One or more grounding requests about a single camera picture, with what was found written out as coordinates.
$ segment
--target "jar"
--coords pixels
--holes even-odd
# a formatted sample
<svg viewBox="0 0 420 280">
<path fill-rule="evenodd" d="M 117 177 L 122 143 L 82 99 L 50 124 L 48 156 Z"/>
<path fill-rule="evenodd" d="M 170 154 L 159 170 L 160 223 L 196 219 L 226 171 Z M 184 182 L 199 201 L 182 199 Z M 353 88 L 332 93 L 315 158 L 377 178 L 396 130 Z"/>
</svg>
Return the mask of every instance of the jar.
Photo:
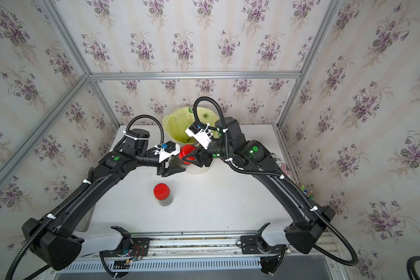
<svg viewBox="0 0 420 280">
<path fill-rule="evenodd" d="M 162 206 L 168 206 L 173 201 L 173 195 L 170 193 L 170 188 L 164 183 L 157 184 L 157 186 L 154 187 L 154 196 Z"/>
</svg>

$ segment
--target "black cable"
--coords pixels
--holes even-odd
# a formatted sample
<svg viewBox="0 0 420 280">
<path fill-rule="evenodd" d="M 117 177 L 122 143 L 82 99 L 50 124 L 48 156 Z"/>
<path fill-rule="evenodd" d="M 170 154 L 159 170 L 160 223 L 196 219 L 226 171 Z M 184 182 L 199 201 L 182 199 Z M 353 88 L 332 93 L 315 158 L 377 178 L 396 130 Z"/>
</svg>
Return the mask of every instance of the black cable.
<svg viewBox="0 0 420 280">
<path fill-rule="evenodd" d="M 90 168 L 89 173 L 87 175 L 88 181 L 92 181 L 93 172 L 94 172 L 94 168 Z M 55 217 L 59 216 L 59 214 L 62 213 L 62 211 L 64 211 L 67 207 L 69 207 L 75 200 L 77 200 L 88 189 L 89 186 L 90 185 L 87 183 L 82 183 L 80 185 L 79 190 L 69 200 L 64 202 L 63 205 L 60 206 L 58 210 L 56 210 L 55 213 L 52 213 L 52 215 Z M 38 229 L 36 229 L 36 231 L 28 238 L 28 240 L 25 242 L 25 244 L 22 246 L 20 251 L 17 253 L 16 257 L 12 261 L 11 266 L 9 267 L 8 272 L 6 274 L 5 280 L 12 280 L 12 277 L 14 273 L 16 272 L 17 265 L 22 260 L 22 257 L 25 255 L 28 248 L 31 246 L 31 244 L 34 241 L 39 239 L 45 233 L 46 227 L 48 227 L 48 225 L 52 221 L 54 221 L 54 219 L 47 218 L 45 222 L 42 225 L 40 225 Z"/>
<path fill-rule="evenodd" d="M 221 107 L 219 106 L 219 104 L 213 100 L 212 98 L 209 98 L 207 96 L 202 96 L 196 99 L 196 101 L 193 104 L 193 115 L 195 120 L 197 121 L 197 123 L 201 126 L 201 127 L 205 127 L 202 122 L 199 120 L 199 117 L 197 115 L 197 105 L 199 102 L 201 101 L 208 101 L 210 103 L 213 104 L 213 106 L 215 106 L 216 110 L 218 111 L 218 115 L 219 115 L 219 119 L 221 120 L 221 126 L 223 128 L 223 131 L 221 131 L 221 133 L 224 135 L 223 139 L 224 139 L 224 151 L 225 153 L 223 154 L 223 158 L 224 161 L 229 165 L 229 167 L 233 170 L 236 171 L 238 173 L 241 174 L 246 174 L 246 175 L 269 175 L 269 176 L 276 176 L 276 177 L 281 177 L 283 174 L 279 174 L 279 173 L 275 173 L 275 172 L 271 172 L 271 171 L 248 171 L 248 170 L 243 170 L 243 169 L 239 169 L 236 168 L 231 161 L 226 161 L 230 158 L 229 155 L 229 135 L 228 133 L 225 133 L 224 131 L 226 131 L 227 129 L 227 125 L 226 122 L 224 120 L 224 114 L 223 111 L 221 110 Z M 217 128 L 214 127 L 209 127 L 209 129 L 212 130 L 217 130 Z M 300 196 L 300 198 L 302 198 L 302 200 L 304 201 L 305 205 L 311 209 L 313 208 L 313 205 L 311 205 L 311 203 L 309 202 L 307 196 L 302 192 L 302 190 L 300 188 L 298 188 L 294 182 L 292 182 L 291 180 L 289 180 L 289 178 L 285 175 L 284 176 L 284 180 L 286 180 L 286 182 L 288 182 L 298 193 L 298 195 Z M 348 249 L 348 252 L 350 253 L 350 255 L 352 256 L 352 259 L 350 261 L 348 260 L 344 260 L 344 259 L 340 259 L 330 253 L 328 253 L 327 251 L 325 251 L 324 249 L 320 248 L 319 246 L 315 245 L 314 248 L 316 250 L 319 250 L 322 254 L 326 255 L 327 257 L 329 257 L 332 260 L 335 260 L 336 262 L 339 262 L 343 265 L 347 265 L 347 266 L 355 266 L 358 264 L 358 256 L 355 252 L 355 250 L 353 249 L 352 245 L 348 242 L 348 240 L 335 228 L 333 227 L 325 218 L 323 218 L 319 213 L 319 210 L 315 210 L 313 211 L 314 215 L 320 219 L 325 226 L 327 226 L 331 232 L 333 232 L 340 240 L 341 242 L 345 245 L 345 247 Z"/>
<path fill-rule="evenodd" d="M 36 277 L 37 275 L 39 275 L 39 274 L 41 274 L 42 272 L 44 272 L 45 270 L 47 270 L 48 268 L 50 268 L 51 266 L 48 264 L 48 265 L 46 265 L 46 266 L 44 266 L 44 267 L 42 267 L 41 269 L 39 269 L 39 270 L 37 270 L 37 271 L 35 271 L 33 274 L 31 274 L 30 276 L 28 276 L 28 277 L 26 277 L 25 279 L 23 279 L 23 280 L 31 280 L 31 279 L 33 279 L 34 277 Z"/>
<path fill-rule="evenodd" d="M 415 271 L 415 263 L 417 261 L 420 261 L 420 256 L 413 256 L 408 259 L 408 262 L 406 263 L 406 269 L 408 271 L 409 279 L 410 280 L 420 280 L 420 277 L 418 276 L 417 272 Z"/>
<path fill-rule="evenodd" d="M 104 270 L 109 274 L 110 276 L 114 278 L 123 278 L 126 276 L 129 272 L 112 272 L 108 267 L 106 262 L 104 261 L 104 255 L 102 252 L 99 253 L 99 258 L 101 259 L 101 264 L 104 267 Z"/>
<path fill-rule="evenodd" d="M 129 131 L 130 129 L 131 129 L 131 126 L 133 125 L 133 123 L 136 121 L 136 120 L 139 120 L 139 119 L 142 119 L 142 118 L 148 118 L 148 119 L 151 119 L 151 120 L 153 120 L 156 124 L 157 124 L 157 126 L 158 126 L 158 128 L 160 129 L 160 144 L 163 144 L 163 140 L 164 140 L 164 133 L 163 133 L 163 127 L 162 127 L 162 124 L 156 119 L 156 118 L 154 118 L 153 116 L 150 116 L 150 115 L 138 115 L 138 116 L 136 116 L 135 118 L 133 118 L 129 123 L 128 123 L 128 125 L 126 126 L 126 131 Z M 113 150 L 114 151 L 119 151 L 119 150 L 121 150 L 121 145 L 123 145 L 123 142 L 126 140 L 126 135 L 125 136 L 123 136 L 123 138 L 120 140 L 120 141 L 118 141 L 118 143 L 114 146 L 114 148 L 113 148 Z"/>
</svg>

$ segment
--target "red lid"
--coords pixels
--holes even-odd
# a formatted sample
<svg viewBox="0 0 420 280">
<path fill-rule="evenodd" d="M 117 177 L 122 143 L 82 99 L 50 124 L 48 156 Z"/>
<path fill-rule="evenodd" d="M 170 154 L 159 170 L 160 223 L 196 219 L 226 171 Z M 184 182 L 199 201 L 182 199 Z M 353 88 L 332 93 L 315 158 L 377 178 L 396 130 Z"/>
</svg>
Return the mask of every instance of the red lid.
<svg viewBox="0 0 420 280">
<path fill-rule="evenodd" d="M 183 147 L 180 149 L 179 158 L 180 158 L 180 159 L 182 159 L 184 156 L 186 156 L 187 154 L 191 153 L 191 152 L 192 152 L 193 150 L 195 150 L 195 149 L 196 149 L 196 147 L 195 147 L 195 146 L 193 146 L 193 145 L 190 145 L 190 144 L 187 144 L 187 145 L 183 146 Z M 189 160 L 195 160 L 195 158 L 194 158 L 194 157 L 192 157 L 192 156 L 190 156 L 190 157 L 188 157 L 188 158 L 186 158 L 186 159 L 189 159 Z M 184 161 L 184 164 L 186 164 L 186 165 L 191 165 L 191 163 L 189 163 L 189 162 L 185 162 L 185 161 Z"/>
<path fill-rule="evenodd" d="M 154 187 L 154 196 L 158 200 L 164 200 L 170 195 L 170 188 L 164 183 L 157 184 Z"/>
</svg>

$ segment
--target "white table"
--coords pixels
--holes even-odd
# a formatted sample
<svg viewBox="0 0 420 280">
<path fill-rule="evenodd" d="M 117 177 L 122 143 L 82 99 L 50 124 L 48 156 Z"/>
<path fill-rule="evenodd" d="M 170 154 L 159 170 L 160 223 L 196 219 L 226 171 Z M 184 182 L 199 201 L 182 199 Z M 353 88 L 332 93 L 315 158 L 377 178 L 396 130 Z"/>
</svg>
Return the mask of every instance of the white table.
<svg viewBox="0 0 420 280">
<path fill-rule="evenodd" d="M 112 147 L 125 128 L 119 128 Z M 131 128 L 150 132 L 149 148 L 160 140 L 157 126 Z M 244 125 L 241 130 L 247 140 L 258 140 L 283 158 L 272 126 Z M 173 202 L 169 206 L 160 206 L 154 197 L 158 183 L 171 189 Z M 129 232 L 246 231 L 288 219 L 288 213 L 262 183 L 215 160 L 209 171 L 199 175 L 182 172 L 162 178 L 154 167 L 137 168 L 96 203 L 88 230 L 117 225 Z"/>
</svg>

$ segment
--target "yellow bag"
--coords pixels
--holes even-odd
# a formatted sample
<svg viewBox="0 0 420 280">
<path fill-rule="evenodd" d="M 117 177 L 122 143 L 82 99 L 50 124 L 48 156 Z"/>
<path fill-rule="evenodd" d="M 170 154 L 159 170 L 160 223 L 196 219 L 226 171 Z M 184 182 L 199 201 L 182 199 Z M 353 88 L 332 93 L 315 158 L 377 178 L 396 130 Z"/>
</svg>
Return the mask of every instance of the yellow bag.
<svg viewBox="0 0 420 280">
<path fill-rule="evenodd" d="M 219 116 L 212 110 L 198 107 L 197 115 L 199 120 L 204 123 L 210 123 L 210 126 L 214 126 L 214 123 L 219 120 Z M 194 137 L 189 137 L 185 130 L 194 122 L 193 111 L 191 107 L 185 107 L 177 109 L 171 115 L 167 115 L 162 119 L 163 129 L 168 133 L 170 138 L 179 145 L 195 143 Z M 219 138 L 218 134 L 213 132 L 215 138 Z"/>
</svg>

